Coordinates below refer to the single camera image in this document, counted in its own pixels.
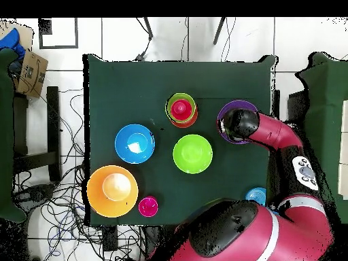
magenta cup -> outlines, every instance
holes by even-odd
[[[142,216],[152,217],[157,213],[158,203],[153,196],[147,196],[140,200],[138,208]]]

green bowl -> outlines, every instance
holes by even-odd
[[[188,119],[186,120],[178,120],[177,118],[175,118],[172,114],[171,114],[171,106],[173,105],[174,102],[176,102],[176,100],[182,100],[185,99],[187,100],[190,104],[191,104],[191,115]],[[190,119],[193,117],[194,112],[196,111],[196,103],[194,102],[193,98],[186,93],[175,93],[171,98],[169,98],[166,102],[166,106],[165,106],[165,110],[166,110],[166,115],[168,116],[168,118],[176,123],[185,123],[190,121]]]
[[[173,149],[174,163],[181,171],[196,174],[208,168],[213,150],[204,137],[190,134],[179,139]]]

cardboard box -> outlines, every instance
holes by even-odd
[[[48,61],[31,52],[33,30],[30,27],[22,26],[15,22],[0,21],[0,39],[6,36],[13,28],[18,30],[19,43],[26,50],[20,79],[19,81],[14,79],[16,92],[39,98],[45,80]]]

green cloth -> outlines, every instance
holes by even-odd
[[[242,199],[248,190],[266,187],[268,151],[254,144],[235,145],[218,133],[216,118],[225,104],[245,99],[260,111],[271,108],[271,68],[276,58],[259,63],[104,62],[88,55],[90,97],[90,172],[115,164],[137,180],[137,204],[126,215],[106,218],[91,210],[90,225],[178,224],[217,198]],[[191,95],[198,119],[189,128],[173,126],[164,112],[176,92]],[[142,164],[128,164],[116,154],[114,141],[127,124],[142,124],[154,134],[156,147]],[[176,142],[187,134],[205,137],[213,160],[202,173],[189,175],[173,162]],[[158,199],[158,213],[143,217],[139,201]]]
[[[348,62],[315,53],[298,76],[308,89],[310,108],[304,128],[336,203],[341,222],[348,223],[348,201],[338,194],[343,101],[348,99]]]
[[[12,202],[14,166],[14,85],[7,68],[18,55],[11,49],[0,50],[0,218],[21,223],[26,220],[25,212]]]

bowl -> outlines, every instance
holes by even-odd
[[[154,153],[154,149],[154,135],[143,125],[129,124],[116,135],[116,153],[127,163],[140,164],[145,162]]]
[[[228,136],[225,132],[221,132],[219,127],[218,127],[218,120],[221,120],[224,117],[224,115],[226,114],[226,112],[230,111],[231,109],[238,109],[238,108],[249,109],[252,111],[258,110],[253,104],[251,104],[250,102],[245,101],[245,100],[234,100],[234,101],[227,103],[225,106],[223,106],[223,108],[220,110],[219,114],[217,115],[217,120],[216,120],[217,131],[219,131],[219,134],[222,136],[222,138],[224,138],[228,142],[231,142],[234,144],[249,143],[250,141],[248,141],[248,140],[233,141],[232,139],[228,138]]]
[[[170,121],[184,123],[190,121],[196,111],[196,103],[186,93],[175,93],[165,105],[165,111]]]
[[[204,137],[189,134],[179,139],[173,149],[174,163],[189,174],[203,172],[213,160],[213,150]]]
[[[128,213],[137,202],[138,185],[123,167],[108,165],[97,169],[88,180],[87,198],[90,206],[108,218]]]

